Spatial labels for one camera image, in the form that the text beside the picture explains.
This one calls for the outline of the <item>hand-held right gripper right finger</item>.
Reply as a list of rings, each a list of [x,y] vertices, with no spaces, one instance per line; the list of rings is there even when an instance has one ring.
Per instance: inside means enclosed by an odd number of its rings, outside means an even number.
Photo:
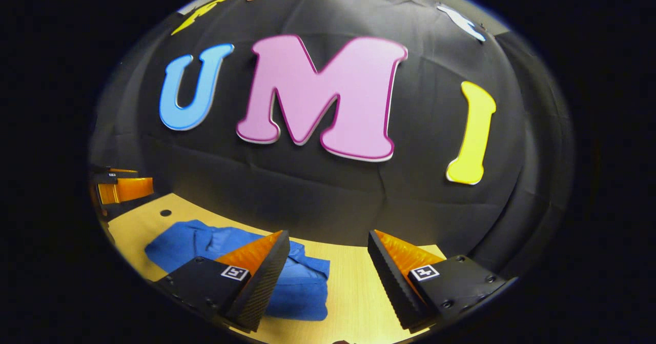
[[[367,250],[401,327],[412,333],[453,326],[515,283],[465,255],[438,257],[379,230],[369,232]]]

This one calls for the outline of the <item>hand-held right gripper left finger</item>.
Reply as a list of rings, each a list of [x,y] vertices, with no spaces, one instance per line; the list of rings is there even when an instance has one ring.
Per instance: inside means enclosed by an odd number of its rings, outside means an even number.
[[[153,286],[208,321],[256,332],[289,251],[289,233],[279,230],[221,258],[194,257]]]

